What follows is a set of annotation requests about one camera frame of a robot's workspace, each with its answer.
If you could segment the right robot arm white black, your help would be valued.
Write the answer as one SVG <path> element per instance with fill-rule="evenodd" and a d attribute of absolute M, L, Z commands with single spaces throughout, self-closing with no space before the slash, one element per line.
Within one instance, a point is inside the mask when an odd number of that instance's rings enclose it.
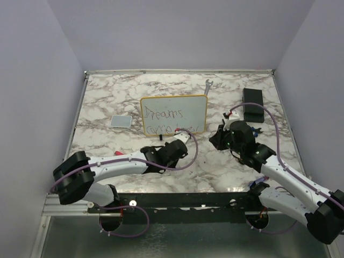
<path fill-rule="evenodd" d="M 327 245 L 343 232 L 343 191 L 330 191 L 287 165 L 270 147 L 256 142 L 245 121 L 232 122 L 228 130 L 219 125 L 209 141 L 219 151 L 236 153 L 243 164 L 287 189 L 284 194 L 265 183 L 252 187 L 247 196 L 252 210 L 264 206 L 284 213 Z"/>

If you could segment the yellow framed whiteboard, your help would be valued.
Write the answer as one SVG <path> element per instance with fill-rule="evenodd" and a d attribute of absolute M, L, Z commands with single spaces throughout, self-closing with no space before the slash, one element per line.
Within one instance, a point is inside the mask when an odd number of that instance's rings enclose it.
<path fill-rule="evenodd" d="M 173 135 L 177 128 L 193 134 L 206 131 L 207 95 L 143 97 L 140 100 L 144 135 Z"/>

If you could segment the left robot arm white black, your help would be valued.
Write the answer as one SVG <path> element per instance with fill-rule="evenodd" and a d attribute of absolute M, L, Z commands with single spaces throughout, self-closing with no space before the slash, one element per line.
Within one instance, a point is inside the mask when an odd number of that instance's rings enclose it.
<path fill-rule="evenodd" d="M 181 139 L 174 139 L 161 147 L 146 146 L 131 154 L 110 157 L 88 157 L 84 151 L 78 151 L 54 169 L 54 189 L 61 205 L 86 200 L 113 212 L 120 202 L 116 188 L 101 185 L 99 181 L 175 170 L 178 161 L 187 155 L 188 149 Z"/>

